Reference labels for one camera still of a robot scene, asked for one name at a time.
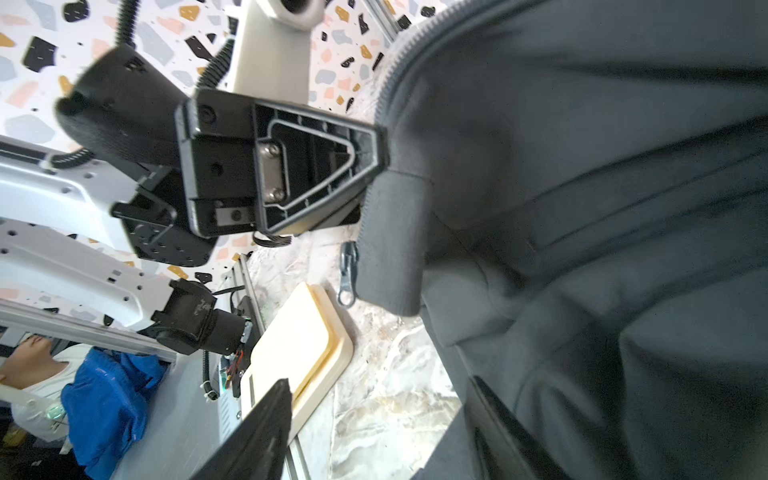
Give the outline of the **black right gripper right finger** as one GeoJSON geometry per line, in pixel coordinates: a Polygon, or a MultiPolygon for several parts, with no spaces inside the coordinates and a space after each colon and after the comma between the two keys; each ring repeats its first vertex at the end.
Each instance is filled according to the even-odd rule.
{"type": "Polygon", "coordinates": [[[566,479],[546,450],[478,376],[468,384],[464,415],[479,479],[566,479]]]}

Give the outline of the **grey zip-up jacket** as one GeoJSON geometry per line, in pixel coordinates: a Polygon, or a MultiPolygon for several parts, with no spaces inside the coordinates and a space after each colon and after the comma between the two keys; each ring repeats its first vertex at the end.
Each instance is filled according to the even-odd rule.
{"type": "Polygon", "coordinates": [[[407,32],[356,292],[570,479],[767,475],[767,5],[462,1],[407,32]]]}

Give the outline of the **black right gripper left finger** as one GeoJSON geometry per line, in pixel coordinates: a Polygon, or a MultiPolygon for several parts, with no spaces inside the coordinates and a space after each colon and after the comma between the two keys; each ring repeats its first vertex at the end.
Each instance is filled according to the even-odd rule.
{"type": "Polygon", "coordinates": [[[280,479],[288,449],[291,419],[289,381],[280,379],[192,479],[280,479]]]}

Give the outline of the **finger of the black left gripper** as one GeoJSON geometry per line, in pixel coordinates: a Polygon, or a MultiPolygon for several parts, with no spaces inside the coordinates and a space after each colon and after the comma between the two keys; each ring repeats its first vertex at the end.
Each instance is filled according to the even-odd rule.
{"type": "Polygon", "coordinates": [[[257,230],[321,228],[359,200],[387,160],[382,128],[288,103],[253,103],[257,230]]]}

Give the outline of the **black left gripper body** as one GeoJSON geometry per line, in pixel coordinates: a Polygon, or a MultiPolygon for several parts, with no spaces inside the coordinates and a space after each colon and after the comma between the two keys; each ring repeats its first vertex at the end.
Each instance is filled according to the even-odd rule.
{"type": "Polygon", "coordinates": [[[252,183],[250,167],[235,166],[223,147],[194,152],[197,124],[186,120],[189,96],[136,50],[109,50],[54,107],[64,132],[82,154],[104,161],[134,181],[116,218],[141,259],[199,267],[218,239],[254,228],[240,208],[252,183]]]}

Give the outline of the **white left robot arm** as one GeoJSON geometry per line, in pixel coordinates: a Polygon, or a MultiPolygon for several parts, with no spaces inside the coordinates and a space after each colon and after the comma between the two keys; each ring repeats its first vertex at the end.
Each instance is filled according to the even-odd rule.
{"type": "Polygon", "coordinates": [[[384,164],[380,132],[310,105],[309,61],[323,1],[246,1],[220,32],[198,80],[162,72],[174,51],[148,52],[140,5],[121,4],[114,38],[55,105],[78,145],[44,150],[1,140],[1,276],[96,309],[97,338],[129,333],[189,355],[247,348],[253,321],[219,309],[197,279],[149,273],[125,251],[176,269],[212,262],[240,234],[280,254],[325,253],[353,301],[354,221],[384,164]]]}

